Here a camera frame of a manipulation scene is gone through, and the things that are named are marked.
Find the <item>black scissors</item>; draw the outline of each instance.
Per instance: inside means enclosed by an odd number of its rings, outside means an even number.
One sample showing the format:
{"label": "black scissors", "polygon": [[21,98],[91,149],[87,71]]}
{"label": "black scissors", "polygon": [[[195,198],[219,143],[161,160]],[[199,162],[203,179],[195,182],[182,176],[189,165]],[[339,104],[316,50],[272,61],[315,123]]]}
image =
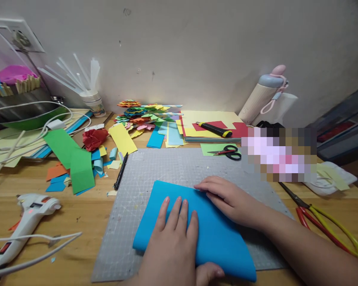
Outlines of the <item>black scissors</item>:
{"label": "black scissors", "polygon": [[226,155],[229,159],[232,159],[234,161],[240,161],[241,160],[241,154],[237,152],[237,147],[233,145],[227,145],[224,147],[224,150],[222,151],[211,151],[208,153],[213,153],[214,156],[219,155]]}

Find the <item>scissors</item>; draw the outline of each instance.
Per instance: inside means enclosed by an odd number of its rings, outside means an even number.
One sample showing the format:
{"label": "scissors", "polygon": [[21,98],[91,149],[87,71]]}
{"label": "scissors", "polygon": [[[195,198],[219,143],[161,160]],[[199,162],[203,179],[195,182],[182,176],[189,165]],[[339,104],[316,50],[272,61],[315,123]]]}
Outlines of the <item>scissors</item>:
{"label": "scissors", "polygon": [[233,145],[227,145],[224,147],[224,150],[221,151],[211,151],[208,153],[213,153],[214,156],[219,155],[226,155],[229,159],[232,159],[234,161],[240,161],[241,160],[241,154],[237,152],[237,147]]}
{"label": "scissors", "polygon": [[[306,204],[303,200],[301,200],[296,194],[294,194],[287,186],[285,186],[282,182],[279,182],[281,187],[284,188],[284,190],[288,193],[288,195],[295,201],[295,203],[298,205],[296,208],[296,212],[298,215],[298,218],[301,222],[301,224],[310,229],[305,217],[306,216],[316,227],[318,227],[336,246],[343,249],[347,253],[356,256],[358,258],[358,241],[357,239],[343,226],[340,222],[335,220],[332,216],[325,213],[323,210],[313,206]],[[308,212],[307,210],[311,211],[313,215],[317,218],[315,220]],[[339,227],[346,236],[350,239],[350,241],[353,243],[355,250],[350,249],[333,231],[333,229],[326,223],[326,221],[322,218],[322,216],[329,219],[331,222],[333,222],[337,227]]]}

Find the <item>power outlet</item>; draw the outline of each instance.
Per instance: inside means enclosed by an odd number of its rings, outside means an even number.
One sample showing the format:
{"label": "power outlet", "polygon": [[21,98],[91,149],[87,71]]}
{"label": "power outlet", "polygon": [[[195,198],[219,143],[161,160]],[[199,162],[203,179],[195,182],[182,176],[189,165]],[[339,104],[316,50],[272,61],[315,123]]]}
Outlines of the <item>power outlet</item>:
{"label": "power outlet", "polygon": [[45,52],[43,46],[41,46],[41,43],[37,39],[34,32],[31,30],[31,28],[28,26],[28,24],[23,19],[4,19],[0,18],[0,34],[4,36],[13,46],[14,48],[17,48],[12,43],[12,32],[18,31],[23,36],[25,36],[29,42],[30,45],[25,47],[25,49],[29,52]]}

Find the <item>cutting mat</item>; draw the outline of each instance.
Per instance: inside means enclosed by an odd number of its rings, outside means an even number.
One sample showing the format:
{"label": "cutting mat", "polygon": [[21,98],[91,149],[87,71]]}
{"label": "cutting mat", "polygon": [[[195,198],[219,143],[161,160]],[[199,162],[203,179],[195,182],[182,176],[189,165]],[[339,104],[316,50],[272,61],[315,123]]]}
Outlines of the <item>cutting mat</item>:
{"label": "cutting mat", "polygon": [[[200,148],[140,149],[130,155],[95,262],[92,282],[124,280],[139,269],[143,253],[132,242],[156,180],[193,187],[207,176],[223,177],[257,200],[293,218],[268,182],[250,174],[246,158],[203,156]],[[241,228],[257,270],[287,267],[272,243],[259,232]]]}

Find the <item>black pen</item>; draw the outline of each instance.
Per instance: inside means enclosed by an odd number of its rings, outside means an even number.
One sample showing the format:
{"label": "black pen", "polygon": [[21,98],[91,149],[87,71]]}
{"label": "black pen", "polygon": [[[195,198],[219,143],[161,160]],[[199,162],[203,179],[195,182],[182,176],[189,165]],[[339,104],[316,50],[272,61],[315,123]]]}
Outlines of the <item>black pen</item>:
{"label": "black pen", "polygon": [[126,162],[127,162],[127,158],[128,158],[128,152],[126,153],[126,156],[123,158],[123,163],[122,163],[121,170],[119,171],[117,181],[115,182],[115,184],[113,186],[114,190],[116,190],[116,191],[118,190],[119,184],[121,183],[122,176],[123,176],[123,171],[125,170],[125,166],[126,166]]}

